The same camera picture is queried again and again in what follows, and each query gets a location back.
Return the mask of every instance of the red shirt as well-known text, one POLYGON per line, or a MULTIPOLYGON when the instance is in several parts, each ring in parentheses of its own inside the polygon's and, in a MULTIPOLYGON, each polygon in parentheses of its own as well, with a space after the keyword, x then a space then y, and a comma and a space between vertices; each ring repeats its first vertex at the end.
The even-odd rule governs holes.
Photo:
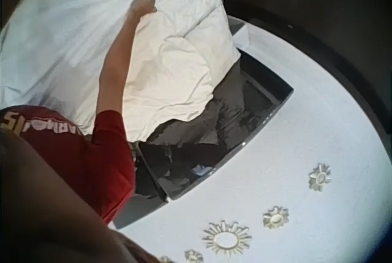
POLYGON ((118 112, 96 116, 90 142, 72 122, 43 107, 8 108, 0 122, 24 138, 106 223, 134 193, 134 161, 118 112))

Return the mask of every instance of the wall decoration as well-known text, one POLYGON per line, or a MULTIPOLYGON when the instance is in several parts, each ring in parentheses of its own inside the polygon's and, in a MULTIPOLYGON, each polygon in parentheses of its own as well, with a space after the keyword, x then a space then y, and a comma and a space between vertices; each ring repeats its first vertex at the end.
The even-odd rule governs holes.
POLYGON ((288 210, 282 207, 274 207, 263 215, 263 224, 269 229, 275 229, 288 223, 288 210))
POLYGON ((317 168, 309 174, 309 188, 314 191, 323 191, 324 186, 331 182, 330 167, 325 164, 318 164, 317 168))
POLYGON ((175 261, 171 260, 169 257, 167 256, 163 256, 159 258, 159 262, 160 263, 176 263, 175 261))
POLYGON ((185 258, 191 263, 204 263, 203 255, 195 250, 185 251, 185 258))
POLYGON ((249 249, 252 237, 247 234, 248 231, 248 227, 238 227, 237 222, 231 226, 226 225, 225 221, 220 224, 210 223, 209 229, 204 231, 208 235, 203 240, 206 241, 207 249, 231 257, 234 254, 242 254, 244 249, 249 249))

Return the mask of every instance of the person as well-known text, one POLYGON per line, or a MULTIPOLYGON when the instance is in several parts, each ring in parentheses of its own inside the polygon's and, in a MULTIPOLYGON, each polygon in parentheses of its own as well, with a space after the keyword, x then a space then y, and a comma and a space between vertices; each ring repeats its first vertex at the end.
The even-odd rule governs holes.
POLYGON ((123 123, 123 94, 137 25, 156 12, 155 0, 133 0, 99 77, 91 141, 77 125, 45 107, 8 107, 0 128, 27 141, 45 162, 109 223, 133 194, 135 168, 123 123))
POLYGON ((158 263, 111 231, 21 137, 0 129, 0 261, 158 263))

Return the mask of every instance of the white bedding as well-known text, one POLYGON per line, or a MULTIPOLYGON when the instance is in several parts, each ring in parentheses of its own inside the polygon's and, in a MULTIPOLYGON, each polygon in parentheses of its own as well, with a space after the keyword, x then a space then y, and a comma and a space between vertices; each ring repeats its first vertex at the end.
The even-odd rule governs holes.
MULTIPOLYGON (((0 109, 37 104, 92 132, 98 76, 132 0, 24 0, 1 33, 0 109)), ((157 0, 135 37, 124 96, 129 141, 190 121, 239 58, 221 0, 157 0)))

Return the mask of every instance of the bed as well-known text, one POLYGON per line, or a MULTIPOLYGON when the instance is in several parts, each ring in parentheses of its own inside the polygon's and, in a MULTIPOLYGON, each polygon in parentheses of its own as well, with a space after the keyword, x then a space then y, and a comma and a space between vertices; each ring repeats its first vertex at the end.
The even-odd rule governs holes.
MULTIPOLYGON (((90 134, 98 76, 131 1, 22 0, 0 35, 0 109, 42 105, 90 134)), ((156 6, 132 51, 123 108, 130 142, 169 120, 199 116, 239 59, 221 0, 156 6)))

